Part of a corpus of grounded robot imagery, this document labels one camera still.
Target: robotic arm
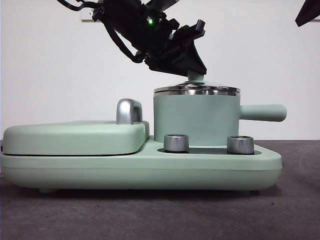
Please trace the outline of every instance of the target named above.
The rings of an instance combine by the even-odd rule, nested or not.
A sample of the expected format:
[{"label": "robotic arm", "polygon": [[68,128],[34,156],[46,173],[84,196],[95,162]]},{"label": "robotic arm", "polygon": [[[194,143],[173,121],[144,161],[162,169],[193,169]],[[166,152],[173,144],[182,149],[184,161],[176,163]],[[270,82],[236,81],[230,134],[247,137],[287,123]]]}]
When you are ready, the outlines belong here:
[{"label": "robotic arm", "polygon": [[[142,4],[141,0],[99,0],[97,3],[76,0],[82,2],[80,6],[57,1],[73,11],[93,8],[92,19],[104,24],[114,43],[134,63],[144,61],[150,70],[185,77],[189,71],[207,73],[194,42],[205,35],[205,22],[198,20],[193,26],[179,28],[178,21],[168,20],[164,13],[179,0],[151,0],[147,4]],[[117,32],[137,49],[135,55]]]}]

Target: white backdrop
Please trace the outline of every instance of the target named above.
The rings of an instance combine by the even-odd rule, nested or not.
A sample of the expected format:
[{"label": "white backdrop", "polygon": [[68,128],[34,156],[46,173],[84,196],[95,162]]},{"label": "white backdrop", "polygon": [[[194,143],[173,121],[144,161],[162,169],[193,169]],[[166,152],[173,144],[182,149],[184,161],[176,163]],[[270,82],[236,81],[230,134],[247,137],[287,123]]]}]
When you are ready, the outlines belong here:
[{"label": "white backdrop", "polygon": [[[286,121],[241,121],[240,134],[320,138],[320,23],[296,26],[303,2],[181,0],[166,12],[206,22],[195,44],[208,81],[241,88],[242,104],[287,107]],[[121,98],[139,100],[153,128],[153,90],[185,80],[130,62],[79,16],[56,0],[1,1],[1,137],[14,125],[113,120]]]}]

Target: appliance base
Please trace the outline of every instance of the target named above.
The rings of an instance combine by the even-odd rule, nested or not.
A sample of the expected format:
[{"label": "appliance base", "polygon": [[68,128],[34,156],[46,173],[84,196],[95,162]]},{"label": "appliance base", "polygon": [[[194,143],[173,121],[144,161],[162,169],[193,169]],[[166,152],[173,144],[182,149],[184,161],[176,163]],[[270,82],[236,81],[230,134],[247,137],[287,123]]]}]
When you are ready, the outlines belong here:
[{"label": "appliance base", "polygon": [[[50,193],[58,189],[257,191],[274,185],[282,158],[261,154],[188,154],[158,151],[150,137],[133,154],[44,156],[1,154],[1,169],[13,184]],[[204,148],[226,148],[213,146]]]}]

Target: chrome handle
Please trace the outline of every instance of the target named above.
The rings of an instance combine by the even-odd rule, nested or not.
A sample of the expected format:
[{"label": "chrome handle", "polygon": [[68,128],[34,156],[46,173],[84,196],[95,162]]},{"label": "chrome handle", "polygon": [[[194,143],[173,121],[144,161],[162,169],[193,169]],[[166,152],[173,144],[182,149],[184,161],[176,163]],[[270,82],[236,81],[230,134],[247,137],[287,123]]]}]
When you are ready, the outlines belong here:
[{"label": "chrome handle", "polygon": [[141,103],[128,98],[121,99],[116,107],[116,124],[132,125],[134,122],[142,122]]}]

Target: silver knob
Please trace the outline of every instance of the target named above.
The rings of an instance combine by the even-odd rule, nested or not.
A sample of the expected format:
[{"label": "silver knob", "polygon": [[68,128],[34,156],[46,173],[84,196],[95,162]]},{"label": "silver knob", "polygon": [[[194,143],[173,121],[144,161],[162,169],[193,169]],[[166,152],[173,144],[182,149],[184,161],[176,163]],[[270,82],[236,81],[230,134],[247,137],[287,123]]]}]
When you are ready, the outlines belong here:
[{"label": "silver knob", "polygon": [[163,148],[169,152],[188,152],[189,137],[183,134],[168,134],[164,136]]},{"label": "silver knob", "polygon": [[227,151],[233,154],[254,154],[254,138],[251,136],[229,136]]}]

